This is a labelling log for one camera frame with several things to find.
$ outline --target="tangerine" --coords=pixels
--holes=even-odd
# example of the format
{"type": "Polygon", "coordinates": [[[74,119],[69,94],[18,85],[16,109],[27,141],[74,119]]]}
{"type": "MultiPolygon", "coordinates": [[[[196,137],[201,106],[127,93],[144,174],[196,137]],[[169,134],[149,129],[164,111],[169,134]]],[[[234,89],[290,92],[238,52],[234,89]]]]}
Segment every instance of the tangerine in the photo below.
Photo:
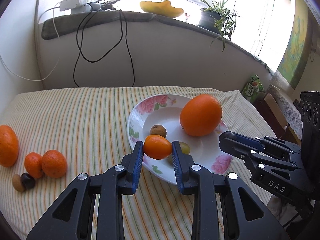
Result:
{"type": "Polygon", "coordinates": [[[16,134],[8,125],[0,126],[0,165],[11,167],[18,159],[19,142],[16,134]]]}
{"type": "Polygon", "coordinates": [[[52,178],[60,178],[67,172],[68,164],[62,153],[49,150],[42,156],[42,170],[52,178]]]}
{"type": "Polygon", "coordinates": [[[180,113],[180,124],[188,135],[204,136],[217,128],[222,117],[219,101],[207,94],[192,98],[180,113]]]}
{"type": "Polygon", "coordinates": [[[172,145],[166,138],[152,134],[146,137],[143,145],[143,151],[150,158],[161,160],[171,154],[172,145]]]}
{"type": "Polygon", "coordinates": [[[35,179],[43,176],[42,172],[42,156],[39,153],[31,152],[24,159],[24,167],[27,173],[35,179]]]}

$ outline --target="striped tablecloth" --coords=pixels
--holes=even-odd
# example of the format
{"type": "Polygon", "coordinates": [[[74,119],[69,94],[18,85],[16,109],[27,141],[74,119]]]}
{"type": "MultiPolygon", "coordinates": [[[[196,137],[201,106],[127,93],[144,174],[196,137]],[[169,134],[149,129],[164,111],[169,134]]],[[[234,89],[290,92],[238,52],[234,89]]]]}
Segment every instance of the striped tablecloth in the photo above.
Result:
{"type": "MultiPolygon", "coordinates": [[[[103,173],[131,152],[126,134],[130,111],[144,98],[162,93],[190,98],[202,93],[211,94],[221,102],[222,120],[229,130],[250,137],[275,137],[239,91],[184,87],[71,88],[17,95],[0,119],[0,124],[13,128],[20,144],[15,165],[11,168],[0,166],[0,210],[21,239],[26,239],[38,219],[78,174],[103,173]],[[60,179],[43,177],[31,190],[15,191],[11,178],[16,173],[26,172],[25,156],[29,152],[43,155],[49,149],[56,149],[66,156],[66,176],[60,179]]],[[[267,204],[271,195],[250,182],[250,173],[243,163],[234,158],[230,171],[236,172],[267,204]]],[[[92,239],[96,235],[97,202],[92,239]]],[[[161,181],[144,168],[136,194],[123,196],[127,240],[190,239],[192,215],[192,196],[180,195],[174,185],[161,181]]],[[[223,238],[222,227],[220,217],[220,238],[223,238]]]]}

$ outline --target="plant pot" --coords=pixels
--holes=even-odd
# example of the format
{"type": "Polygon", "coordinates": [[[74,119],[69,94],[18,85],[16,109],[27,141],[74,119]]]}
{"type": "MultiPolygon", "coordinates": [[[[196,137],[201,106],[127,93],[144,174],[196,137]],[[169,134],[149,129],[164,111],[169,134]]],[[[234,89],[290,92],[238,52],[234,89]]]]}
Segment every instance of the plant pot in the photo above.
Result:
{"type": "Polygon", "coordinates": [[[220,34],[219,29],[217,27],[214,27],[215,25],[215,21],[214,19],[221,20],[221,15],[218,14],[217,12],[213,12],[213,11],[203,11],[201,12],[201,19],[200,22],[198,24],[198,26],[205,28],[211,32],[220,34]]]}

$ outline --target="triangular cutout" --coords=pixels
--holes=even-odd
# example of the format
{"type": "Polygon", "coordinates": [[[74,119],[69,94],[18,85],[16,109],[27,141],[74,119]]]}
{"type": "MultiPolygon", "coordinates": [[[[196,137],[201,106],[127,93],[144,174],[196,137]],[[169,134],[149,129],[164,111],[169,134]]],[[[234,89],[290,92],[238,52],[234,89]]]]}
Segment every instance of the triangular cutout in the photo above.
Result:
{"type": "Polygon", "coordinates": [[[287,180],[290,180],[290,175],[289,173],[285,172],[285,171],[278,171],[278,170],[275,170],[275,169],[271,169],[272,172],[274,172],[275,174],[278,174],[279,176],[287,179],[287,180]]]}
{"type": "Polygon", "coordinates": [[[244,210],[244,215],[247,221],[252,221],[263,217],[262,210],[258,205],[252,200],[248,193],[243,189],[238,189],[241,203],[244,210]]]}
{"type": "Polygon", "coordinates": [[[73,204],[76,200],[78,190],[74,188],[70,193],[64,198],[61,204],[53,212],[52,217],[68,222],[71,217],[71,212],[73,209],[73,204]]]}

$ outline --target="white plate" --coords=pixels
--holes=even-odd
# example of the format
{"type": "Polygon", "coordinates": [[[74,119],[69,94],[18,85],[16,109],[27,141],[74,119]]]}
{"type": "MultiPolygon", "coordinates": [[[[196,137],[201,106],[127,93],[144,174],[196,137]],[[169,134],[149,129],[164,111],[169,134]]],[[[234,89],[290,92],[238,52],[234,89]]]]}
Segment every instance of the white plate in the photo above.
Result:
{"type": "MultiPolygon", "coordinates": [[[[217,174],[225,174],[231,165],[232,156],[224,153],[219,148],[219,135],[227,131],[223,121],[207,136],[193,137],[187,135],[180,125],[180,112],[190,98],[164,94],[156,95],[138,103],[131,111],[127,134],[131,148],[136,141],[145,141],[150,129],[155,124],[160,124],[167,130],[170,142],[182,141],[190,146],[190,155],[195,163],[206,167],[217,174]]],[[[177,184],[174,169],[166,159],[154,160],[143,156],[143,166],[157,177],[171,184],[177,184]]]]}

